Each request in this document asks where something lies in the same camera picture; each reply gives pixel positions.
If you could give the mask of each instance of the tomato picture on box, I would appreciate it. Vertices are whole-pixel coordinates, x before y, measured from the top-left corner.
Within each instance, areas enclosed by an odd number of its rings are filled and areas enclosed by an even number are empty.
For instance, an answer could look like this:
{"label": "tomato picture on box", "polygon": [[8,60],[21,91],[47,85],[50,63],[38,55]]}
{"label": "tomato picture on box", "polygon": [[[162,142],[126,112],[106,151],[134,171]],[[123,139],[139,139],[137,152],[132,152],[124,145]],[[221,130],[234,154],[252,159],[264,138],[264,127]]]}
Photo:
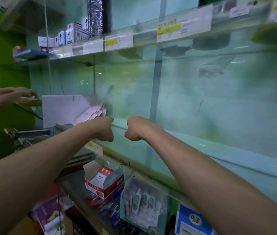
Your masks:
{"label": "tomato picture on box", "polygon": [[85,187],[102,199],[107,198],[124,181],[123,170],[96,159],[83,166]]}

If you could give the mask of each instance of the white circle label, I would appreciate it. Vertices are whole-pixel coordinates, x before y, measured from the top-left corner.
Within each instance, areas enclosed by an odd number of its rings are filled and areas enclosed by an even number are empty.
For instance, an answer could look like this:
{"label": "white circle label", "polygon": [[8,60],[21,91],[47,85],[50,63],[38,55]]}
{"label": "white circle label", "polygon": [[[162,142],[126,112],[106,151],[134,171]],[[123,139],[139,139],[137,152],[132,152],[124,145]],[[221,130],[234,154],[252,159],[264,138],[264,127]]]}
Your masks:
{"label": "white circle label", "polygon": [[189,219],[191,220],[191,222],[193,224],[195,224],[197,226],[201,226],[201,224],[202,224],[202,220],[196,214],[190,214]]}

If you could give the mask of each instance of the red label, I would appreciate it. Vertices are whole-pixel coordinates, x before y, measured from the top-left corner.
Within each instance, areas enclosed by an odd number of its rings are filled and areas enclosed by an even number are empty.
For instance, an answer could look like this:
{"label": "red label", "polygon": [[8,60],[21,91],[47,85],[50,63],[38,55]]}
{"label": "red label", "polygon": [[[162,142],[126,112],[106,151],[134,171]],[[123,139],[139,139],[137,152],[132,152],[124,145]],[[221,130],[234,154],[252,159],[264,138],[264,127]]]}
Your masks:
{"label": "red label", "polygon": [[109,176],[111,173],[113,173],[113,170],[108,167],[102,166],[99,170],[99,173],[105,176]]}

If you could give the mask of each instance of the open cardboard box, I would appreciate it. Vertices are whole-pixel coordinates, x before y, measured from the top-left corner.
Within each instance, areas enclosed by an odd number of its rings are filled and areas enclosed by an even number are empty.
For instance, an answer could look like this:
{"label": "open cardboard box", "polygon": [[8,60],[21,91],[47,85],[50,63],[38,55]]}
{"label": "open cardboard box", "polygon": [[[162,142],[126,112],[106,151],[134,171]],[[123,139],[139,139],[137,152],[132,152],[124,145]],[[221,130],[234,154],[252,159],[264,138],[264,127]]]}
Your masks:
{"label": "open cardboard box", "polygon": [[107,198],[124,181],[123,170],[97,158],[83,166],[85,187],[100,198]]}

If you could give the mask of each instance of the metal strip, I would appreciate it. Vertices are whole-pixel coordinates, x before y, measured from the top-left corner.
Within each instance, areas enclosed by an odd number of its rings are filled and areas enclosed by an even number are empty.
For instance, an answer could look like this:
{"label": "metal strip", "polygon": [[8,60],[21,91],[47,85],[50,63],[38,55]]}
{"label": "metal strip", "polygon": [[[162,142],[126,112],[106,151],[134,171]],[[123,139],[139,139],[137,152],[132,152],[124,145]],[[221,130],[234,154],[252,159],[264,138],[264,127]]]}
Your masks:
{"label": "metal strip", "polygon": [[[166,16],[166,8],[167,8],[167,0],[160,0],[160,14],[159,14],[160,21],[162,21]],[[161,77],[161,69],[162,69],[162,52],[160,51],[161,48],[162,48],[162,44],[156,45],[152,99],[150,102],[150,111],[149,111],[149,120],[153,123],[156,122],[156,118],[157,118],[157,106],[158,106],[160,77]],[[148,167],[151,167],[152,165],[152,157],[151,157],[152,151],[153,151],[152,147],[147,146],[145,165]]]}

